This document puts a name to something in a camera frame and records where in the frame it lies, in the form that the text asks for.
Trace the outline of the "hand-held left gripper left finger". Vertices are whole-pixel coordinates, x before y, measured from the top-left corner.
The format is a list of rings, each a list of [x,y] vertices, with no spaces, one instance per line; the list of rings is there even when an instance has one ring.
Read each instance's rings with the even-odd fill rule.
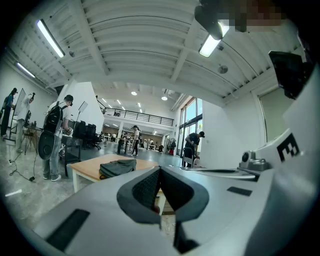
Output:
[[[120,208],[122,185],[147,173],[129,172],[79,190],[45,214],[34,228],[44,241],[67,243],[70,256],[171,256],[159,224],[137,223]]]

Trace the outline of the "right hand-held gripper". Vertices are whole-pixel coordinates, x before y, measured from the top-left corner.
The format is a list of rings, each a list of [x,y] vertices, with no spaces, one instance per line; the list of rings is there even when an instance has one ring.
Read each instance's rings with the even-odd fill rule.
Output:
[[[299,97],[284,114],[299,151],[272,178],[245,246],[245,256],[317,256],[320,253],[320,66],[315,65]],[[209,177],[257,181],[239,169],[182,167]]]

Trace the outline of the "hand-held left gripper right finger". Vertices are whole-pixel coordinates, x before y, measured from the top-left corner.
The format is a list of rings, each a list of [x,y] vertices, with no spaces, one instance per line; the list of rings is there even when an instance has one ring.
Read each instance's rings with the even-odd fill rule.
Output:
[[[162,167],[161,189],[175,210],[172,256],[247,256],[274,174],[248,181]]]

